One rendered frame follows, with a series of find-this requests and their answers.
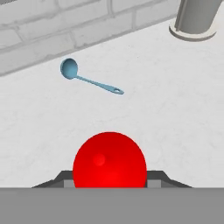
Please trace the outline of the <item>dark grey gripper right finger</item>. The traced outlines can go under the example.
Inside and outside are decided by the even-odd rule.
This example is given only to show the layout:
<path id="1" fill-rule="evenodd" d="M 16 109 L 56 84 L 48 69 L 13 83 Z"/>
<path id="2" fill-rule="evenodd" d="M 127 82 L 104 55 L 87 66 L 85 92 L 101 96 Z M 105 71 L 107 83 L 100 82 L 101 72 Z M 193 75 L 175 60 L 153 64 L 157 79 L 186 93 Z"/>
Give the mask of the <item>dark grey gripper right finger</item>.
<path id="1" fill-rule="evenodd" d="M 170 179 L 164 171 L 147 171 L 146 188 L 190 188 L 189 185 Z"/>

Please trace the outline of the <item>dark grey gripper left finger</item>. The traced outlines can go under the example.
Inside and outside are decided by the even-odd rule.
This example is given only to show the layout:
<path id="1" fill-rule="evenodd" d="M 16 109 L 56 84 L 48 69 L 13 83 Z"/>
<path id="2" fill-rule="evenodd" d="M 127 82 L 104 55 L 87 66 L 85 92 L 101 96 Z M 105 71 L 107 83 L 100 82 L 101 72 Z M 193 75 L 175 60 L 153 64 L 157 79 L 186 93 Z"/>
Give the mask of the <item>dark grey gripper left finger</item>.
<path id="1" fill-rule="evenodd" d="M 55 179 L 35 185 L 35 188 L 74 188 L 73 174 L 71 171 L 61 171 Z"/>

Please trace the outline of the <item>red condiment bottle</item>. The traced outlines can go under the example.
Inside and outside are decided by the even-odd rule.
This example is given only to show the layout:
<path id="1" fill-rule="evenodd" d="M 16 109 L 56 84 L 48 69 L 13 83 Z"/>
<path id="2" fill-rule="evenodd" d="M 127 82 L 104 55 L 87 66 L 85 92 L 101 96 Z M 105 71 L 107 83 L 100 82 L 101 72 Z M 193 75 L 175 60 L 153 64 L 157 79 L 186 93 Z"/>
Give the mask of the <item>red condiment bottle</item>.
<path id="1" fill-rule="evenodd" d="M 76 188 L 142 188 L 146 176 L 141 149 L 131 138 L 117 132 L 90 137 L 73 162 Z"/>

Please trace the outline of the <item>blue ladle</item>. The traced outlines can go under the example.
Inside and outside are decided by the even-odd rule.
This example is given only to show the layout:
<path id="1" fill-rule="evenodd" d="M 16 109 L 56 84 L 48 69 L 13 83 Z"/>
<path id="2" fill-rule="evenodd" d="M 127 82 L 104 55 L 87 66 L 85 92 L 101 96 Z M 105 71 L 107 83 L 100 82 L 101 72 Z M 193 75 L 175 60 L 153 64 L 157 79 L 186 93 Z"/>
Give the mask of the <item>blue ladle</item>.
<path id="1" fill-rule="evenodd" d="M 102 84 L 100 82 L 89 80 L 87 78 L 79 76 L 78 75 L 78 64 L 74 59 L 71 59 L 71 58 L 64 59 L 60 64 L 60 72 L 68 80 L 78 79 L 78 80 L 85 81 L 85 82 L 91 83 L 93 85 L 96 85 L 97 87 L 103 88 L 113 94 L 117 94 L 117 95 L 124 94 L 124 92 L 118 87 L 113 87 L 110 85 Z"/>

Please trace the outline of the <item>grey tap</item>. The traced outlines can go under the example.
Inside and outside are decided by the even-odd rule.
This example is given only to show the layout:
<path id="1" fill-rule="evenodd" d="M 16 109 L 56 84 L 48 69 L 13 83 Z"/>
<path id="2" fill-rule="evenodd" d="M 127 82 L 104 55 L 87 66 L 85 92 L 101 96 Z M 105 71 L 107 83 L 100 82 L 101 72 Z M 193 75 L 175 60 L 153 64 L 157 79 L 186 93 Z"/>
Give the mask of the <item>grey tap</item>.
<path id="1" fill-rule="evenodd" d="M 181 0 L 178 14 L 169 25 L 177 39 L 200 42 L 212 38 L 216 32 L 214 22 L 223 0 Z"/>

